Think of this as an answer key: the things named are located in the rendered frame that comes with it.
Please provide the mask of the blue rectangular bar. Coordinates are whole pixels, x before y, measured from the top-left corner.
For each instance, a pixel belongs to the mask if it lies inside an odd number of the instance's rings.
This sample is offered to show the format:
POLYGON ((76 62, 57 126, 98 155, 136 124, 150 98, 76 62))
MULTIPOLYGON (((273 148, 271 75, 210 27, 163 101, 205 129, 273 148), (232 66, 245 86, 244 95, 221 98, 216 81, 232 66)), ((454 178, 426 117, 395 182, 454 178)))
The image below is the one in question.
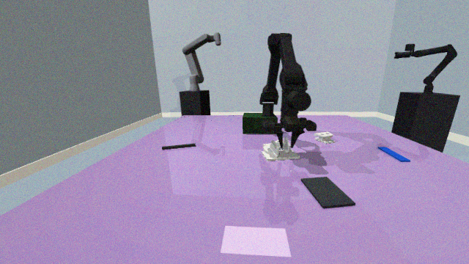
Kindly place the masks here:
POLYGON ((399 160, 400 162, 410 162, 409 159, 405 158, 404 156, 395 153, 394 151, 388 149, 387 147, 378 147, 383 152, 387 153, 390 156, 393 156, 395 159, 399 160))

